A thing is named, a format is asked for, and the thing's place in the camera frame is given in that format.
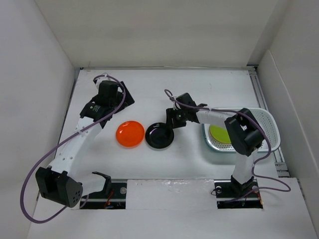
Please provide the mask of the black plate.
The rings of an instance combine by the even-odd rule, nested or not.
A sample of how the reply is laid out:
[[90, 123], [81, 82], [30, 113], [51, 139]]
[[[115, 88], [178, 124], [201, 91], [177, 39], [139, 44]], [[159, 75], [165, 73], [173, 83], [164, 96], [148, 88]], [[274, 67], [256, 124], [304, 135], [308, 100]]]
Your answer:
[[164, 149], [172, 144], [174, 131], [168, 124], [156, 122], [147, 128], [145, 140], [147, 144], [154, 149]]

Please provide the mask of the green plate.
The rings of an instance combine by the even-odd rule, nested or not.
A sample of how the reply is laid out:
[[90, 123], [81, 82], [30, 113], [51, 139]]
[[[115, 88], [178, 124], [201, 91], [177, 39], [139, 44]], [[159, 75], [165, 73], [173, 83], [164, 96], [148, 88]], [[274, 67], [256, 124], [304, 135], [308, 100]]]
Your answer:
[[211, 136], [218, 142], [223, 143], [223, 144], [230, 144], [231, 140], [230, 137], [228, 135], [227, 130], [215, 126], [215, 125], [210, 125], [209, 126], [209, 132], [211, 134]]

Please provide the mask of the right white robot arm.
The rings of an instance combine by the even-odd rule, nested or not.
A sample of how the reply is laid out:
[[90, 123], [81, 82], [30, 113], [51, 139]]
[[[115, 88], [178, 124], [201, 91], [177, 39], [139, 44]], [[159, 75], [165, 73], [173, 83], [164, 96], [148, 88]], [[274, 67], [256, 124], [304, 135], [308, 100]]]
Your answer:
[[254, 180], [254, 157], [265, 139], [251, 111], [247, 108], [239, 111], [210, 109], [206, 104], [197, 105], [188, 93], [174, 97], [170, 90], [165, 89], [164, 92], [173, 102], [173, 107], [166, 110], [166, 123], [172, 128], [184, 127], [189, 121], [214, 125], [227, 131], [236, 151], [230, 190], [236, 196], [246, 194]]

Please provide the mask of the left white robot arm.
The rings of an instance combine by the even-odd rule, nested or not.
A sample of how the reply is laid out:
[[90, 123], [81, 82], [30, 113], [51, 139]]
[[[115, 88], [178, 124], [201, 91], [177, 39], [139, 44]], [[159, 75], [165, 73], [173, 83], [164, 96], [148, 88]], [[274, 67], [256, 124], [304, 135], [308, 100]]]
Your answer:
[[47, 168], [39, 167], [35, 173], [41, 196], [70, 208], [83, 196], [96, 193], [104, 198], [111, 193], [109, 175], [95, 171], [80, 178], [76, 173], [87, 149], [107, 121], [135, 102], [124, 82], [94, 80], [94, 83], [98, 93], [82, 109], [75, 137], [64, 144]]

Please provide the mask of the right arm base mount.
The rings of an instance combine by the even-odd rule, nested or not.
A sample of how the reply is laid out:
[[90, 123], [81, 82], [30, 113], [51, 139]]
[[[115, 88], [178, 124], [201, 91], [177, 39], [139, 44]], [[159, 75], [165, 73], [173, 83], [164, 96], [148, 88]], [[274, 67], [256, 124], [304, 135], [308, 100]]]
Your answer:
[[218, 209], [263, 209], [263, 203], [259, 193], [250, 192], [257, 187], [257, 180], [243, 192], [237, 192], [230, 180], [215, 180], [211, 195], [216, 197]]

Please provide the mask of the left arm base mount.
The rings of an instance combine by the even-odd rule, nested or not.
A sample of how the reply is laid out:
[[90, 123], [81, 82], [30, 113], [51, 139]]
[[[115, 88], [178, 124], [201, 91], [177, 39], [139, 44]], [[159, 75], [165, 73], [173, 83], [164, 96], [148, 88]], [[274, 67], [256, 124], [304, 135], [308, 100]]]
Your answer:
[[126, 208], [127, 180], [113, 180], [109, 175], [97, 171], [83, 179], [79, 209], [124, 210]]

